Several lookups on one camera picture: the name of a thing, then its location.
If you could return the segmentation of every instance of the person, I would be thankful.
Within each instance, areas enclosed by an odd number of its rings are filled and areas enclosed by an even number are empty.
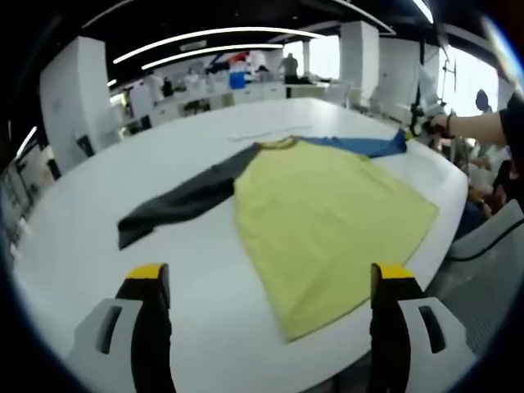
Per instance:
[[[473,117],[437,115],[430,120],[430,132],[439,133],[443,138],[474,138],[480,143],[508,145],[511,156],[511,177],[505,180],[502,191],[506,199],[515,199],[524,210],[524,101],[514,93],[508,108],[495,113],[484,113]],[[501,192],[500,183],[495,192]]]
[[[298,61],[293,57],[292,53],[288,53],[287,57],[282,59],[278,69],[280,70],[281,68],[284,68],[284,82],[286,84],[296,84],[298,82],[298,76],[296,75]]]
[[[482,89],[480,89],[477,92],[477,99],[475,100],[475,105],[477,106],[477,109],[481,111],[482,113],[492,113],[493,112],[493,109],[491,109],[491,106],[490,106],[488,95]]]
[[[162,85],[162,94],[164,94],[164,97],[171,97],[173,95],[173,84],[167,78],[164,78],[164,84]]]
[[[189,67],[187,75],[184,77],[184,82],[186,84],[195,84],[198,82],[198,78],[198,73],[192,67]]]
[[[143,83],[149,88],[153,105],[156,105],[158,102],[164,100],[164,95],[161,91],[163,84],[161,77],[153,74],[153,71],[148,71],[146,77],[143,80]]]
[[[260,65],[255,74],[260,82],[272,82],[272,75],[269,73],[268,67],[265,65]]]

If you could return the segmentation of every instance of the desk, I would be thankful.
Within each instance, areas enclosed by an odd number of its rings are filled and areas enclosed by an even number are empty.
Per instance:
[[[208,101],[210,110],[215,111],[228,106],[241,105],[264,100],[281,99],[286,97],[286,88],[280,82],[253,83],[245,88],[233,90],[226,86],[218,91],[204,91],[201,93],[175,93],[172,97],[159,102],[149,114],[151,124],[156,127],[162,123],[180,117],[187,117],[183,108],[190,102],[199,100]]]
[[[68,353],[77,324],[113,296],[135,266],[169,264],[171,370],[181,393],[295,393],[348,367],[370,349],[369,302],[286,343],[258,274],[237,235],[234,198],[184,224],[158,228],[123,251],[116,223],[255,139],[273,132],[392,138],[396,129],[311,98],[267,101],[174,120],[126,139],[69,172],[36,206],[20,241],[16,279],[51,347]],[[426,288],[452,242],[466,201],[466,176],[416,141],[375,160],[440,208],[407,263]]]

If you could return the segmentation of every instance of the white chair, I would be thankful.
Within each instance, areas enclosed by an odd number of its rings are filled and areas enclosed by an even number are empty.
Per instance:
[[[351,83],[331,82],[324,92],[324,100],[332,104],[350,107]]]
[[[382,90],[376,86],[369,98],[369,113],[372,116],[382,117]]]
[[[484,225],[457,240],[428,288],[428,294],[440,299],[464,324],[476,354],[489,344],[522,283],[524,224],[483,251],[523,218],[518,203],[510,201]]]

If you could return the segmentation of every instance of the yellow t-shirt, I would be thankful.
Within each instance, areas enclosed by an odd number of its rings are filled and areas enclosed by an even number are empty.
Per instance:
[[[235,182],[237,225],[288,340],[370,297],[371,264],[404,264],[438,208],[364,156],[299,141]]]

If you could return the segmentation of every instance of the ceiling light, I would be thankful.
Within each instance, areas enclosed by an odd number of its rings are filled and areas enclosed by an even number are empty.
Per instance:
[[[31,129],[31,131],[29,131],[29,134],[27,135],[27,137],[25,137],[24,141],[22,142],[22,144],[20,145],[20,148],[18,149],[18,151],[16,152],[16,158],[19,158],[21,155],[22,155],[22,152],[24,151],[25,147],[27,146],[27,144],[29,143],[29,140],[33,137],[34,133],[36,133],[36,130],[37,130],[37,127],[36,125]]]
[[[174,43],[175,41],[181,41],[183,39],[189,39],[189,38],[195,38],[195,37],[201,37],[202,35],[212,35],[212,34],[224,34],[224,33],[252,33],[252,32],[262,32],[262,33],[280,33],[280,34],[294,34],[294,35],[301,35],[304,37],[310,37],[310,38],[322,38],[324,37],[321,34],[311,33],[309,31],[302,31],[302,30],[293,30],[293,29],[281,29],[279,27],[228,27],[225,29],[211,29],[211,30],[203,30],[203,31],[197,31],[195,33],[188,33],[188,34],[182,34],[177,35],[175,37],[162,39],[161,41],[157,41],[155,43],[150,43],[149,45],[146,45],[145,47],[140,47],[139,49],[135,49],[134,51],[131,51],[129,53],[126,53],[123,56],[120,56],[113,60],[113,64],[118,64],[121,61],[127,60],[130,57],[137,55],[139,53],[148,51],[149,49],[153,49],[154,47],[159,47],[161,45],[166,45],[167,43]]]
[[[126,4],[128,4],[130,2],[134,2],[134,0],[124,0],[123,2],[119,2],[118,4],[115,4],[113,7],[107,8],[104,12],[102,12],[101,14],[98,14],[97,16],[92,18],[88,23],[83,25],[82,29],[85,29],[86,27],[92,25],[93,23],[95,23],[97,20],[99,20],[103,16],[109,14],[110,12],[113,12],[114,10],[116,10],[116,9],[122,7],[122,6],[125,6]]]
[[[201,55],[203,53],[236,51],[239,49],[282,49],[282,48],[283,48],[283,45],[279,43],[247,43],[247,44],[242,44],[242,45],[227,45],[225,47],[208,47],[206,49],[199,49],[198,51],[181,53],[179,55],[166,57],[165,59],[162,59],[162,60],[153,61],[152,63],[143,65],[142,69],[147,70],[148,68],[158,66],[159,64],[164,64],[164,63],[167,63],[173,60],[183,59],[184,57]]]
[[[300,31],[314,32],[319,30],[331,29],[333,27],[339,27],[340,25],[341,23],[338,20],[328,20],[325,22],[315,23],[314,25],[300,27]],[[280,34],[268,40],[268,43],[279,43],[289,38],[291,38],[291,34]]]
[[[346,6],[348,8],[351,8],[353,11],[358,12],[360,15],[363,15],[367,17],[368,19],[375,22],[377,25],[383,27],[387,30],[388,33],[391,35],[396,35],[396,32],[388,25],[386,25],[384,22],[376,18],[375,16],[371,15],[369,12],[364,11],[362,8],[357,7],[355,4],[351,4],[350,2],[346,2],[345,0],[333,0],[334,2],[338,2],[342,6]]]
[[[431,14],[431,11],[429,11],[426,3],[423,0],[413,0],[413,2],[417,5],[422,14],[424,14],[424,16],[429,20],[429,23],[433,23],[433,15]]]

